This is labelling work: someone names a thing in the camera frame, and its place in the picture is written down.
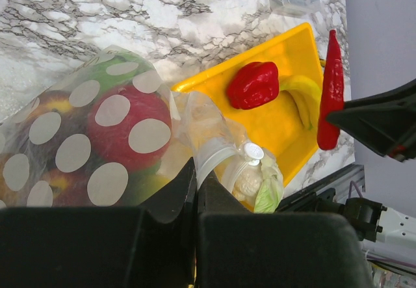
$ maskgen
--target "white marble table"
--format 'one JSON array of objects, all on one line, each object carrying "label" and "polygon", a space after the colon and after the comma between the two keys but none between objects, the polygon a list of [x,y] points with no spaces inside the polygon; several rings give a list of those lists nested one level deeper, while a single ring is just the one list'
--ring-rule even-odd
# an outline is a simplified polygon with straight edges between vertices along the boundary
[{"label": "white marble table", "polygon": [[[319,54],[337,29],[350,99],[345,0],[322,0],[302,19],[270,11],[268,0],[0,0],[0,120],[111,44],[154,63],[175,83],[308,21]],[[294,192],[354,161],[342,135],[318,151],[286,188]]]}]

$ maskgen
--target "yellow banana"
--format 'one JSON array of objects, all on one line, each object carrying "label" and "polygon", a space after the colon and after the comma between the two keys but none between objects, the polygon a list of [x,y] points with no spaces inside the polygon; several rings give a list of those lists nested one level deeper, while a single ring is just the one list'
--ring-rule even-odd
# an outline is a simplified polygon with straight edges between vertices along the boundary
[{"label": "yellow banana", "polygon": [[311,129],[311,117],[309,115],[309,109],[305,98],[303,97],[303,95],[301,95],[301,93],[295,90],[290,91],[289,94],[293,97],[293,100],[296,103],[296,106],[298,107],[299,117],[304,127],[306,129]]},{"label": "yellow banana", "polygon": [[320,96],[322,95],[319,85],[304,75],[292,75],[281,78],[279,87],[281,91],[288,91],[292,95],[305,128],[317,127]]}]

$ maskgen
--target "polka dot bag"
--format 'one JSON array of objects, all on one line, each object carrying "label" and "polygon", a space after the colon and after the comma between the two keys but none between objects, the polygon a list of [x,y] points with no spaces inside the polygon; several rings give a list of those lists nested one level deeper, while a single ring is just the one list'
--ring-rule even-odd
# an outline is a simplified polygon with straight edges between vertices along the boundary
[{"label": "polka dot bag", "polygon": [[140,204],[190,157],[172,100],[149,62],[105,49],[0,126],[0,207]]}]

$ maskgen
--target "red bell pepper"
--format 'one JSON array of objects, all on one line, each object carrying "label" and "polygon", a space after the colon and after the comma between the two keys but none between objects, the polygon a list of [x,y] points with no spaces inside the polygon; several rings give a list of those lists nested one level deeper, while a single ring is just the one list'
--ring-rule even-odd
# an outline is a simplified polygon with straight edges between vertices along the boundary
[{"label": "red bell pepper", "polygon": [[344,109],[344,72],[341,49],[335,30],[330,31],[330,41],[326,54],[324,82],[318,122],[318,145],[322,150],[332,150],[338,143],[340,129],[326,121],[332,111]]},{"label": "red bell pepper", "polygon": [[251,62],[241,68],[229,84],[227,97],[236,109],[252,109],[279,94],[278,67],[273,62]]}]

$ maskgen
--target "yellow container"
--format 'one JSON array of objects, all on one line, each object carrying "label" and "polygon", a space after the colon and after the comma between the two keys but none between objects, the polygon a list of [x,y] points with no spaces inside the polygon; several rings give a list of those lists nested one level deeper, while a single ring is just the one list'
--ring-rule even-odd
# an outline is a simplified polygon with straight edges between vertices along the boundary
[{"label": "yellow container", "polygon": [[322,69],[313,31],[310,24],[303,23],[176,84],[172,90],[207,94],[225,117],[243,124],[253,142],[276,156],[286,186],[318,149],[316,129],[304,128],[288,92],[280,92],[274,101],[248,111],[231,107],[226,96],[226,88],[240,68],[250,62],[267,61],[276,64],[279,78],[305,75],[322,88]]}]

